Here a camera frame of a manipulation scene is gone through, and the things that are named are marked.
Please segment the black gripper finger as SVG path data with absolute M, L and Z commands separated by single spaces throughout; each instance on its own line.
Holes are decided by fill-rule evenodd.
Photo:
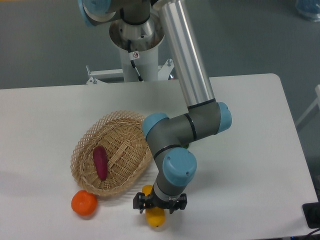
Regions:
M 168 209 L 169 213 L 173 214 L 177 210 L 185 210 L 188 204 L 187 194 L 182 193 L 176 200 L 169 199 Z
M 133 209 L 139 210 L 142 214 L 144 210 L 152 208 L 152 200 L 149 195 L 145 195 L 143 192 L 138 192 L 133 198 Z

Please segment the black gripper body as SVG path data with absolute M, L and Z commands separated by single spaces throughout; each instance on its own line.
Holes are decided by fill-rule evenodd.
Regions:
M 160 209 L 172 209 L 177 200 L 177 197 L 169 197 L 167 200 L 162 200 L 157 195 L 149 194 L 147 196 L 147 206 L 149 209 L 155 207 Z

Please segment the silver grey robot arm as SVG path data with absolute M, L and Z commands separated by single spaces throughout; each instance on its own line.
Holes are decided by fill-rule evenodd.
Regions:
M 158 174 L 150 193 L 139 192 L 133 208 L 175 212 L 187 206 L 184 193 L 197 169 L 187 145 L 226 131 L 232 125 L 227 105 L 216 100 L 183 0 L 80 0 L 78 8 L 90 26 L 109 24 L 125 82 L 160 81 L 158 51 L 167 41 L 177 86 L 186 112 L 169 117 L 153 113 L 142 132 Z

